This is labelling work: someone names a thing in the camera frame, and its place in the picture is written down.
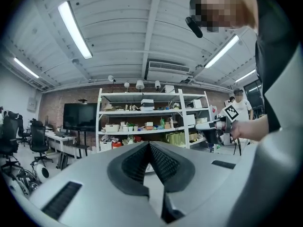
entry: metal shelf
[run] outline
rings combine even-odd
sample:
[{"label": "metal shelf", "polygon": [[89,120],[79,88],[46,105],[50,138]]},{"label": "metal shelf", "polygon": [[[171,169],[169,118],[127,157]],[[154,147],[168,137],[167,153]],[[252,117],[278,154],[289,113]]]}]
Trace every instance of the metal shelf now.
[{"label": "metal shelf", "polygon": [[[188,104],[192,100],[197,100],[200,98],[205,98],[207,103],[207,108],[186,108],[186,104]],[[180,102],[181,109],[174,110],[153,110],[153,111],[100,111],[100,106],[103,100],[107,100],[110,103],[120,103],[120,104],[134,104],[140,103],[143,99],[153,99],[155,103],[168,103],[173,100],[174,102]],[[200,111],[208,111],[209,112],[209,102],[207,99],[206,92],[204,94],[183,94],[181,89],[178,89],[178,93],[102,93],[102,88],[99,90],[98,95],[98,109],[96,116],[96,146],[97,151],[99,152],[99,135],[144,135],[144,134],[157,134],[157,133],[167,133],[174,131],[182,131],[185,133],[185,145],[179,146],[184,148],[189,148],[192,143],[189,142],[189,132],[188,129],[192,129],[194,125],[187,125],[188,118],[186,115],[200,112]],[[144,117],[144,116],[162,116],[162,115],[172,115],[178,113],[183,116],[183,127],[178,127],[174,129],[167,130],[152,130],[152,131],[128,131],[128,132],[101,132],[99,131],[99,121],[102,116],[108,117]]]},{"label": "metal shelf", "polygon": [[204,141],[204,138],[199,138],[199,139],[197,139],[197,141],[192,142],[192,143],[189,143],[189,146],[192,146],[192,145],[195,145],[195,144],[201,143],[201,142],[203,142],[203,141]]},{"label": "metal shelf", "polygon": [[127,131],[127,132],[100,132],[99,135],[107,134],[107,135],[137,135],[137,134],[158,134],[158,133],[167,133],[172,131],[182,131],[184,127],[178,127],[173,129],[166,130],[152,130],[152,131]]},{"label": "metal shelf", "polygon": [[155,103],[179,101],[179,93],[102,93],[111,103],[140,103],[143,99],[153,99]]},{"label": "metal shelf", "polygon": [[144,116],[161,116],[182,112],[181,109],[153,110],[153,111],[100,111],[99,114],[110,117],[144,117]]}]

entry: white desk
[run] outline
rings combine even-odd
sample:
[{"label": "white desk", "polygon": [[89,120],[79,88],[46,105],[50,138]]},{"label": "white desk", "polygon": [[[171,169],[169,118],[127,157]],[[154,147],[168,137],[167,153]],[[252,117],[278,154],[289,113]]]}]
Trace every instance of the white desk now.
[{"label": "white desk", "polygon": [[69,136],[69,137],[65,136],[64,138],[62,138],[62,137],[56,136],[55,133],[52,132],[52,131],[45,132],[45,136],[48,137],[48,138],[59,141],[60,142],[60,147],[61,147],[61,152],[64,152],[64,150],[63,150],[63,142],[64,141],[72,140],[72,143],[74,144],[75,143],[75,138],[76,138],[76,137],[73,137],[73,136]]}]

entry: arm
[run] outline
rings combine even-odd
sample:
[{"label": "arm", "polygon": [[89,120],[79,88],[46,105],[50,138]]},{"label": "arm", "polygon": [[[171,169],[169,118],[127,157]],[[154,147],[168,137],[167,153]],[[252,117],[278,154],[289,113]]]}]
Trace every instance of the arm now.
[{"label": "arm", "polygon": [[260,141],[268,134],[267,115],[251,121],[235,121],[232,124],[232,138],[245,138],[249,140]]},{"label": "arm", "polygon": [[251,110],[250,110],[250,120],[252,120],[253,117],[254,117],[254,111],[251,109]]}]

